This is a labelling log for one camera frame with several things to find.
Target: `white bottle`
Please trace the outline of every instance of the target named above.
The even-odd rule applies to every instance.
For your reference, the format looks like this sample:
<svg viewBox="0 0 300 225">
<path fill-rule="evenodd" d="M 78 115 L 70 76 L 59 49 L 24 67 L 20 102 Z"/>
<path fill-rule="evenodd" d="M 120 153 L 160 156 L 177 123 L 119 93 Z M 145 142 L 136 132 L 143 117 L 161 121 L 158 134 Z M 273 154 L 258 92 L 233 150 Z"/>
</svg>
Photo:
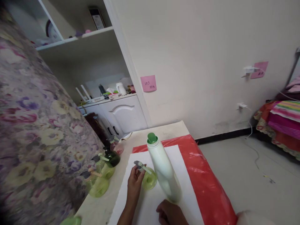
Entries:
<svg viewBox="0 0 300 225">
<path fill-rule="evenodd" d="M 124 85 L 121 82 L 117 83 L 116 86 L 117 86 L 117 91 L 119 92 L 120 95 L 126 95 L 127 94 L 127 92 L 124 88 Z"/>
<path fill-rule="evenodd" d="M 148 134 L 147 147 L 163 192 L 171 202 L 179 202 L 182 195 L 179 181 L 166 150 L 154 133 Z"/>
</svg>

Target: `striped blanket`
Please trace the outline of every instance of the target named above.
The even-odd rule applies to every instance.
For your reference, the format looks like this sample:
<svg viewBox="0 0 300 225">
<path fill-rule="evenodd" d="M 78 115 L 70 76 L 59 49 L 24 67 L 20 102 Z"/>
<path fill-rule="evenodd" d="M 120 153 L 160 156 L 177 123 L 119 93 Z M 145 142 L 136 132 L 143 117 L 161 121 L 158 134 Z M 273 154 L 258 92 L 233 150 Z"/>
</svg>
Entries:
<svg viewBox="0 0 300 225">
<path fill-rule="evenodd" d="M 300 140 L 300 102 L 282 101 L 274 104 L 269 114 L 268 125 Z"/>
</svg>

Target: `floral fabric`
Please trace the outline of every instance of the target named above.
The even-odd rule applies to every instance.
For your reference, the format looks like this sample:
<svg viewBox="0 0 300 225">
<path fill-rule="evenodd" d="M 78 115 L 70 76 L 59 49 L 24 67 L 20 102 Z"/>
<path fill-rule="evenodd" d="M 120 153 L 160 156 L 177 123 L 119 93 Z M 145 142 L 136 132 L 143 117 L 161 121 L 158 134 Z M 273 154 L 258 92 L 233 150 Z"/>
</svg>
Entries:
<svg viewBox="0 0 300 225">
<path fill-rule="evenodd" d="M 0 201 L 14 224 L 59 224 L 103 144 L 10 15 L 0 18 Z"/>
</svg>

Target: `pink bottle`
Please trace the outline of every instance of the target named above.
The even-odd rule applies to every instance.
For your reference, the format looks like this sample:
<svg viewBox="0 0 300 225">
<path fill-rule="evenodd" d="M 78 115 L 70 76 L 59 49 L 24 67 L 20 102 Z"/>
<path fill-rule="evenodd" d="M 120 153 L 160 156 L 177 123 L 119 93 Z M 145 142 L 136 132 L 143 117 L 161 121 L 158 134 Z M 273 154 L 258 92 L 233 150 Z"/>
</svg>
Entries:
<svg viewBox="0 0 300 225">
<path fill-rule="evenodd" d="M 107 139 L 110 142 L 110 150 L 117 152 L 121 155 L 124 151 L 124 147 L 121 143 L 118 143 L 115 139 L 115 136 L 112 135 Z"/>
</svg>

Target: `red plastic bag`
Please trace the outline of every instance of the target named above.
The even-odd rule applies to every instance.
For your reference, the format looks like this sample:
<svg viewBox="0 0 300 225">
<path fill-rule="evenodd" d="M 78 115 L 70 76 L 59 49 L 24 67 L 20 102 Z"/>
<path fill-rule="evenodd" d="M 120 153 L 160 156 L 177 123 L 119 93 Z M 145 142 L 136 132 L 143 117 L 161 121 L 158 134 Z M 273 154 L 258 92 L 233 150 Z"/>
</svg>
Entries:
<svg viewBox="0 0 300 225">
<path fill-rule="evenodd" d="M 178 145 L 190 176 L 205 225 L 235 225 L 237 216 L 231 202 L 206 158 L 191 135 L 162 141 L 164 147 Z M 148 151 L 147 145 L 134 147 L 132 153 Z"/>
</svg>

